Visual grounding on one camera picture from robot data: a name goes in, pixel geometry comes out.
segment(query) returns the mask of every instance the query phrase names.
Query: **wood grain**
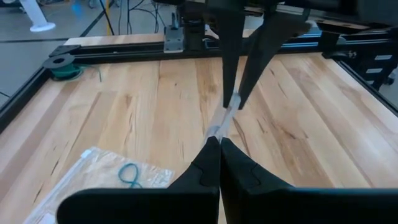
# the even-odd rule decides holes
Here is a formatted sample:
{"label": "wood grain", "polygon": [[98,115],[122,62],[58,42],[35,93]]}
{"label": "wood grain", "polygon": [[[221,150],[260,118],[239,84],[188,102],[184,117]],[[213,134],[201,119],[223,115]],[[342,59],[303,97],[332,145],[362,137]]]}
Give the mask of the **wood grain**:
{"label": "wood grain", "polygon": [[[162,38],[86,37],[67,44]],[[92,68],[79,80],[48,81],[0,135],[0,223],[23,222],[91,146],[177,176],[197,155],[221,97],[220,58],[98,67],[102,82]],[[398,118],[320,54],[276,56],[231,122],[229,137],[296,186],[398,187]]]}

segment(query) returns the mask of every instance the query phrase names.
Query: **black metal rail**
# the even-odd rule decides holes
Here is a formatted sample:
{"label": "black metal rail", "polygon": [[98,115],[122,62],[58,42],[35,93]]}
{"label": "black metal rail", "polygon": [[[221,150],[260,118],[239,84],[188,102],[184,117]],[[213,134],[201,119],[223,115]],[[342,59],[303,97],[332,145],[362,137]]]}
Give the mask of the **black metal rail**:
{"label": "black metal rail", "polygon": [[[372,49],[372,51],[381,50],[383,52],[394,50],[396,42],[389,38],[386,32],[372,32],[368,34],[356,34],[344,36],[346,43],[335,45],[334,51],[357,51]],[[251,46],[250,37],[244,39],[241,55],[247,55]],[[278,51],[278,54],[295,54],[308,52],[321,52],[319,45],[320,34],[305,34],[300,37],[290,39]],[[206,39],[203,50],[185,50],[182,53],[166,54],[163,52],[163,42],[142,43],[142,44],[116,44],[116,45],[97,45],[97,46],[59,46],[58,52],[68,52],[75,56],[75,63],[100,64],[100,63],[120,63],[120,62],[140,62],[150,60],[173,60],[184,58],[205,58],[220,57],[221,50],[218,47],[216,39]],[[384,104],[395,115],[398,115],[398,109],[388,102],[377,90],[369,86],[366,81],[360,77],[349,66],[336,61],[348,71],[357,81],[362,84],[371,94],[373,94],[382,104]],[[36,94],[41,86],[51,76],[50,71],[40,67],[31,78],[24,83],[18,91],[13,94],[6,103],[0,108],[0,133],[2,133],[8,124],[25,107],[29,100]]]}

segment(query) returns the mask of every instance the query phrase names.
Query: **cable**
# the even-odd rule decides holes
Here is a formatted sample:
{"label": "cable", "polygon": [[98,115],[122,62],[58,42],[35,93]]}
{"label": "cable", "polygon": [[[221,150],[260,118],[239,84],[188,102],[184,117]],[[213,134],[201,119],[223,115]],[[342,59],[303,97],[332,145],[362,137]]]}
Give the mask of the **cable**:
{"label": "cable", "polygon": [[148,12],[149,14],[151,14],[154,17],[154,19],[155,19],[155,32],[157,32],[157,30],[159,29],[159,24],[157,23],[156,16],[152,12],[150,12],[150,11],[148,11],[146,9],[133,9],[133,10],[138,10],[138,11],[142,11],[142,12]]}
{"label": "cable", "polygon": [[102,10],[105,13],[105,17],[106,17],[106,20],[108,21],[109,28],[111,29],[112,35],[114,35],[112,24],[111,24],[111,21],[109,20],[108,13],[106,13],[104,3],[102,1],[99,1],[99,3],[101,3],[101,7],[102,7]]}
{"label": "cable", "polygon": [[119,11],[119,22],[118,22],[118,35],[120,35],[120,21],[122,19],[122,6],[123,6],[123,0],[120,0],[120,11]]}
{"label": "cable", "polygon": [[5,93],[3,93],[3,92],[1,92],[1,91],[0,91],[0,95],[3,95],[3,96],[6,96],[6,97],[10,98],[9,95],[7,95],[7,94],[5,94]]}
{"label": "cable", "polygon": [[101,74],[100,68],[95,67],[95,66],[92,66],[92,65],[83,65],[83,64],[79,64],[78,66],[80,66],[82,69],[94,68],[94,69],[97,70],[97,72],[98,72],[99,82],[102,82],[102,74]]}
{"label": "cable", "polygon": [[131,23],[130,23],[130,12],[134,10],[136,7],[140,6],[145,0],[141,0],[138,4],[136,4],[134,7],[130,9],[130,4],[127,2],[127,34],[129,34],[129,28],[130,28],[130,34],[132,34],[132,28],[131,28]]}
{"label": "cable", "polygon": [[162,22],[163,26],[166,27],[166,24],[164,23],[163,18],[162,18],[162,16],[160,15],[160,13],[158,12],[157,14],[159,15],[159,19],[160,19],[160,21]]}
{"label": "cable", "polygon": [[159,4],[159,3],[156,3],[157,4],[157,9],[159,10],[159,9],[161,9],[162,7],[164,7],[164,5],[162,5],[162,4]]}
{"label": "cable", "polygon": [[155,3],[154,1],[152,1],[152,3],[153,3],[153,5],[154,5],[154,8],[155,8],[155,20],[156,20],[156,22],[155,22],[155,34],[157,34],[158,33],[158,31],[159,31],[159,22],[157,21],[157,15],[159,15],[159,4],[157,4],[157,3]]}
{"label": "cable", "polygon": [[[124,171],[128,167],[134,167],[134,169],[136,170],[135,171],[136,175],[134,176],[134,178],[132,180],[126,180],[125,178],[123,178]],[[138,182],[138,178],[139,178],[138,166],[133,163],[128,163],[128,164],[125,164],[124,166],[122,166],[122,168],[120,168],[120,170],[118,172],[118,177],[121,182],[123,182],[125,184],[130,184],[130,188],[134,188],[134,186],[138,186],[139,188],[142,188],[142,185]]]}

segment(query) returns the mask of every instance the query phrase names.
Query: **green wire spool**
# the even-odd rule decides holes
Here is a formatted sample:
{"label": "green wire spool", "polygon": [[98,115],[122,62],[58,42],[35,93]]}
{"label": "green wire spool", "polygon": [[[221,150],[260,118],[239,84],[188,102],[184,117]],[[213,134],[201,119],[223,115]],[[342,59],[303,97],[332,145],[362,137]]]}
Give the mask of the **green wire spool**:
{"label": "green wire spool", "polygon": [[[83,73],[86,67],[91,65],[76,65],[73,64],[75,57],[70,54],[58,55],[50,57],[43,63],[44,68],[48,68],[52,72],[51,79],[55,81],[74,80]],[[98,68],[99,81],[102,82],[101,72]]]}

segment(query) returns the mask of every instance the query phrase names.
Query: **metal bracket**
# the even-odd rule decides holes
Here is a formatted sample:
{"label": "metal bracket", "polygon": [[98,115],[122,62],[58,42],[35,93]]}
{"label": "metal bracket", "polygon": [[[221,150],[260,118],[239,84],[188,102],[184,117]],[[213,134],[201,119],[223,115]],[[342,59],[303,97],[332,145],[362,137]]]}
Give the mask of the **metal bracket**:
{"label": "metal bracket", "polygon": [[175,28],[168,26],[165,28],[164,53],[181,53],[184,50],[183,27]]}
{"label": "metal bracket", "polygon": [[49,57],[58,56],[61,54],[72,53],[74,50],[79,49],[81,45],[61,45],[58,46],[50,55]]}

